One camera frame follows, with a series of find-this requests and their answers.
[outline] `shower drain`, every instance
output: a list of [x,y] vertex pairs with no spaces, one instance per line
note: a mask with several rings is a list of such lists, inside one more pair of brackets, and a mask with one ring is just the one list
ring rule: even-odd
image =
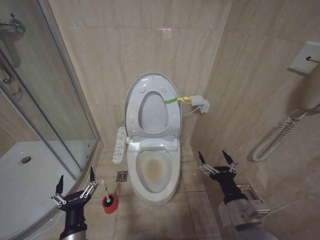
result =
[[118,171],[116,175],[116,182],[126,182],[128,171]]
[[24,158],[21,159],[21,162],[23,164],[26,164],[27,162],[29,162],[31,160],[31,157],[30,156],[25,156]]

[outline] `toilet bowl stain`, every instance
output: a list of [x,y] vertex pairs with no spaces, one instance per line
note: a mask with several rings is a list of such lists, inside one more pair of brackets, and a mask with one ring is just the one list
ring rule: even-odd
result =
[[142,167],[144,178],[149,183],[160,182],[164,175],[164,164],[156,158],[148,159]]

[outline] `toilet lid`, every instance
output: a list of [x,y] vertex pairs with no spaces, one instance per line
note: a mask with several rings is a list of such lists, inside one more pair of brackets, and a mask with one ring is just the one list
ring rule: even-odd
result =
[[173,83],[156,72],[139,76],[129,88],[124,104],[124,122],[130,139],[178,138],[181,129],[181,104],[165,104],[164,100],[178,98]]

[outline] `white cable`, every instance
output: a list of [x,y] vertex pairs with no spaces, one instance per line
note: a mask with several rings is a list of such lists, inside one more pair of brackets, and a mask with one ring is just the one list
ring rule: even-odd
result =
[[[294,117],[293,119],[288,116],[287,119],[282,121],[279,126],[277,126],[264,140],[258,145],[252,153],[252,158],[256,162],[261,162],[265,160],[287,137],[287,135],[298,125],[300,119],[302,119],[308,112],[304,112],[299,117]],[[260,153],[260,151],[267,145],[271,140],[273,143],[269,145],[264,152]]]
[[197,111],[198,109],[199,109],[199,106],[197,106],[195,110],[183,114],[182,117],[184,117],[184,116],[186,116],[186,115],[188,115],[188,114],[192,114],[192,113],[194,113],[195,111]]

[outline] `white toilet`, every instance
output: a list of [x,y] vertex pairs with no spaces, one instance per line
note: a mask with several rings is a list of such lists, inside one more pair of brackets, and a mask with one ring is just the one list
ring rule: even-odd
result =
[[149,72],[129,88],[124,104],[126,159],[132,188],[140,200],[163,205],[174,195],[180,175],[181,104],[164,75]]

